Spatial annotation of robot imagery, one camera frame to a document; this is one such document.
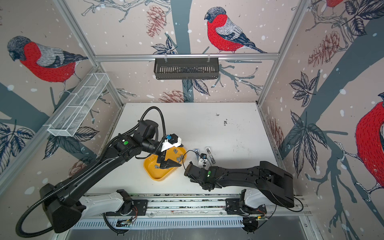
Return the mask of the yellow plastic tray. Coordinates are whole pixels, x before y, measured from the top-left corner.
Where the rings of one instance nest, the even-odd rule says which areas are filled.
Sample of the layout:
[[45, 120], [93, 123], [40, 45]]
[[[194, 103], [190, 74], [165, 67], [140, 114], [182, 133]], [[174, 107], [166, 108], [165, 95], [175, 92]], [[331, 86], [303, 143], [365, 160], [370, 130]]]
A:
[[[177, 162], [177, 157], [181, 154], [186, 154], [186, 150], [182, 147], [177, 147], [178, 152], [174, 153], [173, 148], [169, 149], [167, 151], [166, 158], [171, 159], [175, 162]], [[150, 157], [146, 158], [143, 167], [146, 170], [147, 174], [150, 176], [150, 178], [154, 181], [163, 181], [165, 178], [167, 178], [171, 173], [173, 173], [175, 170], [177, 170], [179, 167], [172, 167], [169, 169], [155, 169], [155, 165], [160, 165], [157, 163], [158, 156], [151, 155]]]

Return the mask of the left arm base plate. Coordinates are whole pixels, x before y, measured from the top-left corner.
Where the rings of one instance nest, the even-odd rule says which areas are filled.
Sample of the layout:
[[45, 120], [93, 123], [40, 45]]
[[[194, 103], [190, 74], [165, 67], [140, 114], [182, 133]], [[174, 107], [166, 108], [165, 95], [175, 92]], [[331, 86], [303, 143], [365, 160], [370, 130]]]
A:
[[148, 200], [132, 200], [128, 203], [124, 203], [116, 212], [112, 212], [111, 216], [145, 216], [148, 203]]

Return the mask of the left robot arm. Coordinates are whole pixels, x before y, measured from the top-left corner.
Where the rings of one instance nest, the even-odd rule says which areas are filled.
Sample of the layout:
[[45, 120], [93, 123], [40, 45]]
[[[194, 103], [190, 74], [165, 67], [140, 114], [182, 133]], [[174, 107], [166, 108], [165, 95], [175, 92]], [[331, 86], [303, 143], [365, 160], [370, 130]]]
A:
[[[181, 164], [177, 161], [167, 159], [166, 154], [169, 149], [181, 146], [181, 138], [176, 134], [166, 133], [165, 119], [158, 107], [148, 108], [143, 115], [146, 116], [151, 110], [156, 110], [160, 114], [163, 130], [161, 139], [159, 125], [141, 117], [132, 129], [112, 138], [94, 164], [55, 186], [46, 184], [41, 188], [41, 199], [22, 214], [16, 224], [16, 234], [21, 238], [33, 238], [50, 231], [63, 233], [69, 230], [91, 209], [90, 205], [86, 205], [85, 201], [81, 200], [84, 194], [114, 169], [132, 158], [138, 158], [142, 152], [148, 153], [149, 156], [156, 155], [160, 169], [180, 167]], [[51, 226], [39, 232], [27, 233], [22, 229], [23, 223], [38, 206], [43, 207]]]

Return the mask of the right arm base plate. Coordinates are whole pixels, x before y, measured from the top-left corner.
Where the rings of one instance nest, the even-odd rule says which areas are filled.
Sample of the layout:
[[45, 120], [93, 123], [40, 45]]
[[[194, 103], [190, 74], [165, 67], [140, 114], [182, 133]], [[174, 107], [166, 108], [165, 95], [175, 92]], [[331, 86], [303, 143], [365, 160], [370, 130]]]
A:
[[238, 215], [242, 217], [248, 217], [250, 215], [266, 215], [266, 205], [260, 205], [257, 208], [251, 208], [245, 205], [244, 201], [240, 199], [225, 199], [226, 208], [225, 211], [228, 215]]

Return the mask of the aluminium mounting rail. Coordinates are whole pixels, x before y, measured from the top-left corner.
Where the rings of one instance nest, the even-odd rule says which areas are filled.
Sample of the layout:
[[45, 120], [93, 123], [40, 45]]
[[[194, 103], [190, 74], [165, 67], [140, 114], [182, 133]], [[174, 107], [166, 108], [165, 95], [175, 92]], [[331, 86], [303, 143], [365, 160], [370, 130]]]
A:
[[276, 207], [273, 203], [263, 197], [261, 193], [257, 193], [251, 203], [246, 203], [244, 195], [139, 195], [131, 196], [126, 200], [119, 193], [111, 193], [106, 195], [88, 195], [80, 198], [81, 205], [86, 209], [83, 211], [81, 219], [88, 219], [93, 216], [107, 214], [111, 216], [112, 212], [119, 210], [124, 203], [132, 200], [148, 200], [148, 208], [145, 218], [213, 218], [227, 217], [225, 199], [240, 199], [245, 205], [251, 208], [257, 208], [260, 205], [266, 205], [267, 214], [250, 215], [248, 217], [261, 216], [264, 220], [272, 215], [274, 216], [309, 216], [311, 211], [304, 201], [297, 198], [295, 200], [294, 210], [300, 210], [302, 201], [304, 210], [300, 213], [291, 212], [283, 207]]

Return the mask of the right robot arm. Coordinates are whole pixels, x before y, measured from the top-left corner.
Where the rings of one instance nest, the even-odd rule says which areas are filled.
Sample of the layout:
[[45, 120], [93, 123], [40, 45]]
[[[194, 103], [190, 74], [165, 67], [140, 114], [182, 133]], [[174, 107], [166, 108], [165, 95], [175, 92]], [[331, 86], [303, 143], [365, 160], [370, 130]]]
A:
[[184, 176], [188, 177], [190, 182], [199, 184], [203, 190], [212, 191], [225, 187], [251, 188], [258, 190], [276, 207], [280, 206], [294, 213], [304, 210], [302, 201], [299, 201], [301, 209], [294, 210], [297, 198], [294, 196], [293, 175], [270, 162], [261, 161], [259, 166], [246, 169], [212, 166], [207, 170], [189, 163], [184, 169]]

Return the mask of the black wall basket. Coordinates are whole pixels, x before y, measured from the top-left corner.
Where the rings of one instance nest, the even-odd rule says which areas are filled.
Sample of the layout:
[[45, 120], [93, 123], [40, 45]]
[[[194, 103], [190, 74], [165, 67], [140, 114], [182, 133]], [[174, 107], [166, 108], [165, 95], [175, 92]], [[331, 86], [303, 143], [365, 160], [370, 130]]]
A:
[[213, 80], [219, 77], [218, 58], [156, 59], [157, 80]]

